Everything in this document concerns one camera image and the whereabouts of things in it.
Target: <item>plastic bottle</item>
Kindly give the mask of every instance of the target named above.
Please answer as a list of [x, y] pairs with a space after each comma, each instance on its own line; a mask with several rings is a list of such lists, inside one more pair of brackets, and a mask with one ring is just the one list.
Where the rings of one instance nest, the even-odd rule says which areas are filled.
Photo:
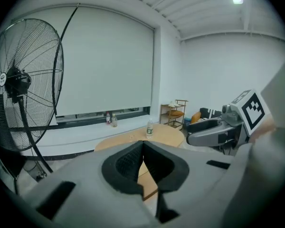
[[117, 117], [115, 114], [112, 116], [112, 127], [117, 127]]
[[106, 112], [106, 124], [109, 125], [111, 123], [111, 117], [109, 112]]
[[153, 136], [153, 122], [152, 122], [152, 118], [150, 118], [150, 120], [147, 123], [147, 139], [152, 138]]

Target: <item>fan stand pole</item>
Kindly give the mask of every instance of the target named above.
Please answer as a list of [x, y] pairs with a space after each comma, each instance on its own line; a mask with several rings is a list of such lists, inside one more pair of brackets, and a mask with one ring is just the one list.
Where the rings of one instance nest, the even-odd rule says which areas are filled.
[[42, 164], [47, 168], [47, 170], [50, 173], [52, 173], [53, 172], [52, 168], [50, 168], [50, 166], [48, 165], [46, 160], [41, 155], [39, 149], [37, 148], [37, 146], [35, 144], [33, 136], [32, 136], [32, 134], [31, 134], [31, 132], [29, 130], [29, 125], [28, 125], [26, 114], [25, 114], [25, 109], [24, 109], [23, 97], [22, 96], [18, 97], [18, 104], [19, 104], [21, 118], [22, 118], [22, 121], [23, 121], [24, 130], [25, 130], [25, 132], [26, 132], [26, 134], [28, 136], [28, 140], [29, 140], [30, 144], [32, 145], [34, 151], [36, 152], [37, 156], [40, 158], [40, 161], [42, 162]]

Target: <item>ceiling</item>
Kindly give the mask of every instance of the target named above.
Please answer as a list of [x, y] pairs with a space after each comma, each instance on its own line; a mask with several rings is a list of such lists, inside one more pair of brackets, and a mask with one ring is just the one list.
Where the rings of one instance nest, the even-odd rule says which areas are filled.
[[266, 0], [139, 0], [159, 13], [181, 40], [229, 32], [258, 33], [285, 40], [285, 27]]

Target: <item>roller blind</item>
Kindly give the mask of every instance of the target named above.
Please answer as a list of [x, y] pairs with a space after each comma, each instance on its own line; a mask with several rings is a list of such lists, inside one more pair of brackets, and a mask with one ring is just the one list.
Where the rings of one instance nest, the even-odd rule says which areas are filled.
[[[62, 34], [74, 8], [47, 9], [42, 19]], [[153, 31], [114, 12], [78, 8], [63, 41], [65, 70], [57, 115], [151, 105]]]

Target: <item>wooden table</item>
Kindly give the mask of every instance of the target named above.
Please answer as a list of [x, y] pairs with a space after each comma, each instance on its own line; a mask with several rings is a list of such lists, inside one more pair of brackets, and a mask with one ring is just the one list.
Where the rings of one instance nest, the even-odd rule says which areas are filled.
[[[179, 130], [163, 124], [155, 124], [153, 126], [153, 136], [150, 139], [147, 139], [146, 132], [146, 127], [143, 127], [114, 136], [112, 138], [107, 138], [96, 146], [95, 151], [103, 150], [123, 143], [135, 142], [138, 140], [150, 140], [178, 148], [184, 140], [184, 135]], [[157, 185], [148, 172], [144, 162], [139, 169], [137, 183], [143, 186], [144, 200], [148, 199], [157, 192]]]

